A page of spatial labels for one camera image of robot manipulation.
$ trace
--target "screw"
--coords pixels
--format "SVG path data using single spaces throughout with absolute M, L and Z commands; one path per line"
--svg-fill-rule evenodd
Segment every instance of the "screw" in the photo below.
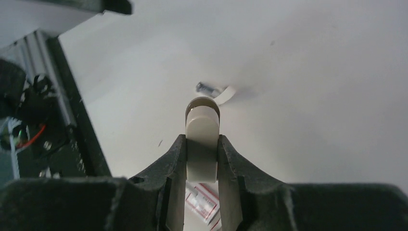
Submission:
M 45 150 L 49 150 L 49 149 L 51 149 L 51 146 L 52 146 L 52 143 L 51 142 L 49 142 L 49 141 L 45 141 L 44 142 L 44 148 L 45 148 Z

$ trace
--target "wire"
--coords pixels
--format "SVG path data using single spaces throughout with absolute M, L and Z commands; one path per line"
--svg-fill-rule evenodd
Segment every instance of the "wire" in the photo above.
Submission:
M 17 145 L 17 148 L 25 148 L 25 147 L 28 147 L 28 146 L 30 146 L 32 143 L 34 143 L 34 141 L 36 141 L 36 139 L 38 139 L 38 137 L 44 132 L 44 130 L 45 130 L 45 125 L 43 125 L 42 127 L 41 127 L 41 130 L 32 138 L 32 139 L 30 139 L 27 143 L 25 143 L 25 144 L 19 144 L 19 145 Z

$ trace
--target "red cable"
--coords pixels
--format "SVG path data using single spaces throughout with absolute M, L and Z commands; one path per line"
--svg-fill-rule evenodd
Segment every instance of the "red cable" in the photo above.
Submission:
M 30 146 L 32 143 L 34 143 L 34 141 L 36 141 L 36 139 L 38 139 L 38 137 L 44 132 L 45 130 L 45 124 L 41 127 L 41 130 L 32 138 L 30 139 L 27 143 L 22 144 L 22 145 L 18 145 L 18 148 L 25 148 Z

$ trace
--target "cable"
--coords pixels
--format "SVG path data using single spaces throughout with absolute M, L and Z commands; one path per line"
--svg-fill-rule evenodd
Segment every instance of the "cable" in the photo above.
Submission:
M 34 143 L 34 141 L 36 141 L 36 139 L 38 139 L 38 137 L 44 132 L 44 130 L 45 130 L 45 125 L 43 125 L 42 127 L 41 127 L 41 130 L 32 138 L 32 139 L 30 139 L 27 143 L 25 143 L 25 144 L 19 144 L 19 145 L 17 145 L 17 148 L 25 148 L 25 147 L 28 147 L 28 146 L 30 146 L 32 143 Z

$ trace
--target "white table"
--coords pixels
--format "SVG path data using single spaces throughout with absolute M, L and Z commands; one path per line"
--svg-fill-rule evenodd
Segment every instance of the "white table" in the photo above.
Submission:
M 221 132 L 268 174 L 408 193 L 407 6 L 141 0 L 132 16 L 98 15 L 60 40 L 114 176 L 168 150 L 205 81 L 238 89 Z

